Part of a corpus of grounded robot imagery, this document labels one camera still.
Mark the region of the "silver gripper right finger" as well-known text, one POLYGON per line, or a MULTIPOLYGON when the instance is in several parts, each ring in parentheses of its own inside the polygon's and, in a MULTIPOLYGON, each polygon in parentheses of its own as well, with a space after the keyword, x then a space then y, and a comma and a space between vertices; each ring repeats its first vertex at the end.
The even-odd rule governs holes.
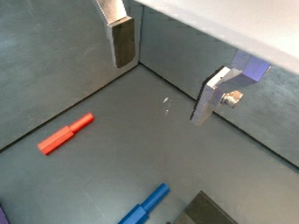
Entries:
POLYGON ((222 66, 207 78, 191 113, 191 122, 200 126, 220 105, 235 108, 243 98, 240 88, 260 81, 271 64, 238 50, 230 66, 222 66))

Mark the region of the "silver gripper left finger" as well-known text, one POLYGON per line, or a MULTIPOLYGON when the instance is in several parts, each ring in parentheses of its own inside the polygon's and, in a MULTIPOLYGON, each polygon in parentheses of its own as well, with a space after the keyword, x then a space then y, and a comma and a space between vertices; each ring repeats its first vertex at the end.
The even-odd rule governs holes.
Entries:
POLYGON ((123 0, 93 1, 107 25, 113 64, 116 68, 121 68, 136 56, 135 19, 127 15, 123 0))

